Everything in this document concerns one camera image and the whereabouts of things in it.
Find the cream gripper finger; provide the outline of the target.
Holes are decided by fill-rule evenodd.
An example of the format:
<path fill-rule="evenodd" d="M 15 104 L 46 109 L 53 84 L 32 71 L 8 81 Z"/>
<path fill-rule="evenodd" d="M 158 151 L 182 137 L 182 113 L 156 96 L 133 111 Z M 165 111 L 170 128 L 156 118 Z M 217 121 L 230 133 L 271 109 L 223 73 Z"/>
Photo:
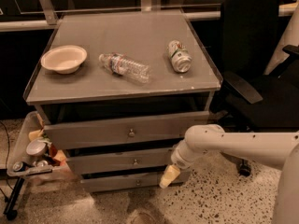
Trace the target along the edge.
<path fill-rule="evenodd" d="M 180 169 L 176 165 L 168 165 L 164 170 L 164 174 L 161 177 L 159 186 L 162 189 L 167 188 L 179 175 Z"/>

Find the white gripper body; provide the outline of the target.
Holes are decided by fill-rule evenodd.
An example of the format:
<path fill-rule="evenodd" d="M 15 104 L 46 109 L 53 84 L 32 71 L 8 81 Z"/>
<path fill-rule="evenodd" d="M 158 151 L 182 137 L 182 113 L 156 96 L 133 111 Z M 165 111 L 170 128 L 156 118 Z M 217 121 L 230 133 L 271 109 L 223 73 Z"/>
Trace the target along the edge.
<path fill-rule="evenodd" d="M 184 140 L 179 141 L 173 147 L 171 162 L 179 169 L 188 169 L 195 161 L 195 153 Z"/>

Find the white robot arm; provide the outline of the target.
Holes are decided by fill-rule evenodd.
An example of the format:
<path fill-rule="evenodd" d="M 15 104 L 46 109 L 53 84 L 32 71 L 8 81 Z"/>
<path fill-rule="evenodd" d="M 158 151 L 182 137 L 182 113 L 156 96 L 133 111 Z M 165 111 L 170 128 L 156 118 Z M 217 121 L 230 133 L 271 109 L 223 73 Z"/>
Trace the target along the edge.
<path fill-rule="evenodd" d="M 168 187 L 182 169 L 206 151 L 217 150 L 240 159 L 256 161 L 281 171 L 272 224 L 299 224 L 299 132 L 227 133 L 216 124 L 195 125 L 171 154 L 160 181 Z"/>

